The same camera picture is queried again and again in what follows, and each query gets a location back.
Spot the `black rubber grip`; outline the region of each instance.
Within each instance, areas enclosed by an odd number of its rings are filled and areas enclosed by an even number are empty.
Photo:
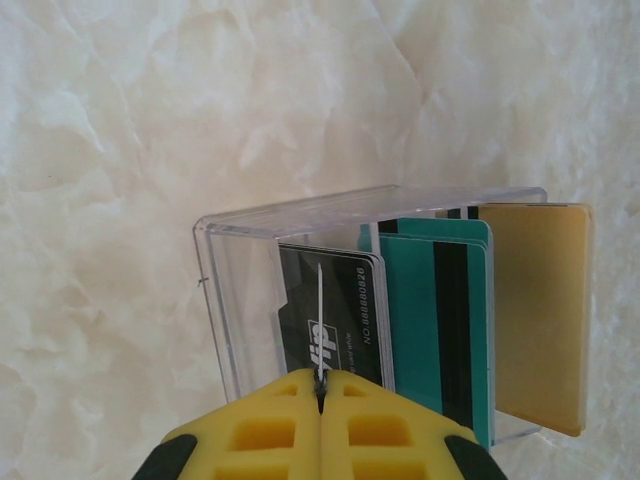
[[[444,439],[464,480],[507,480],[495,460],[482,445],[451,435]]]
[[[178,480],[197,443],[194,435],[185,434],[158,445],[132,480]]]

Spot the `yellow plastic tool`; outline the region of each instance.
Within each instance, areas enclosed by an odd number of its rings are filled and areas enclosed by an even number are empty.
[[[473,433],[345,371],[292,372],[172,431],[134,480],[501,480]]]

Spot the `white logo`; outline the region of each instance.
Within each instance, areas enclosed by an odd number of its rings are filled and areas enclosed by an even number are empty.
[[[340,370],[340,353],[338,352],[338,331],[335,327],[323,325],[320,327],[318,322],[309,320],[309,352],[311,361],[317,367],[320,366],[320,335],[322,334],[322,368]]]

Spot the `black card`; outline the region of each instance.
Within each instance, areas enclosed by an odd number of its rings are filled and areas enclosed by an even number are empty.
[[[278,312],[288,371],[348,370],[382,385],[374,264],[364,253],[281,245],[287,304]],[[323,273],[324,328],[318,324],[318,264]]]

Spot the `teal card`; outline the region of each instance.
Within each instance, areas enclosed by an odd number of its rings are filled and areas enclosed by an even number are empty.
[[[400,219],[398,233],[379,234],[396,391],[472,428],[489,447],[494,409],[487,302],[490,230],[473,224],[466,231],[459,223],[440,226],[452,222],[448,219],[425,220],[437,222],[436,228],[424,228],[423,219]],[[366,227],[360,248],[371,249]]]

